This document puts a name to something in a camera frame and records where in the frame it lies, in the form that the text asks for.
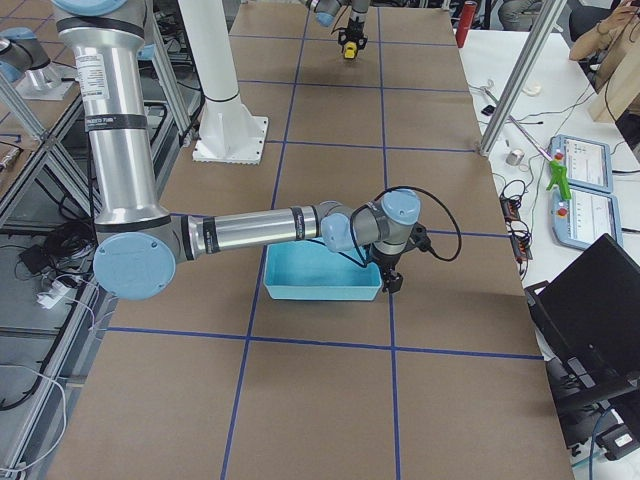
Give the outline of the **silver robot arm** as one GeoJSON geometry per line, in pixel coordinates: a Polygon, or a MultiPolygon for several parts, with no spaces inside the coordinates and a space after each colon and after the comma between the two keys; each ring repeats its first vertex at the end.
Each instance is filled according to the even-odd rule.
{"type": "Polygon", "coordinates": [[[147,1],[57,1],[60,38],[73,51],[102,207],[94,225],[93,271],[113,295],[142,300],[164,290],[178,264],[204,254],[293,241],[353,251],[374,263],[386,292],[397,292],[396,266],[431,242],[421,202],[394,187],[356,209],[335,201],[197,218],[161,206],[151,155],[138,55],[152,16],[147,1]]]}
{"type": "Polygon", "coordinates": [[[368,38],[364,33],[364,26],[370,7],[369,0],[301,0],[300,3],[314,14],[316,21],[324,27],[329,27],[335,22],[343,7],[349,7],[347,26],[338,28],[338,43],[341,46],[353,43],[358,49],[366,47],[368,38]]]}

